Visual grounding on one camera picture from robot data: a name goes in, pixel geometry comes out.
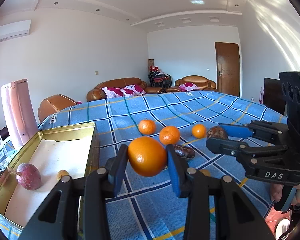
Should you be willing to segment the person's right hand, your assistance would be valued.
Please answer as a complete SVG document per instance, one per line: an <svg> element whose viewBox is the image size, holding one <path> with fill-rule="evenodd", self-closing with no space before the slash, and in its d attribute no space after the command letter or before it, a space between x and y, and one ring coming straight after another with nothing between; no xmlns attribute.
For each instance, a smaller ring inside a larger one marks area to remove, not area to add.
<svg viewBox="0 0 300 240"><path fill-rule="evenodd" d="M300 184L294 186L296 188L295 196L291 202L292 205L300 206ZM283 185L281 184L271 184L270 185L270 197L274 202L280 201L282 197Z"/></svg>

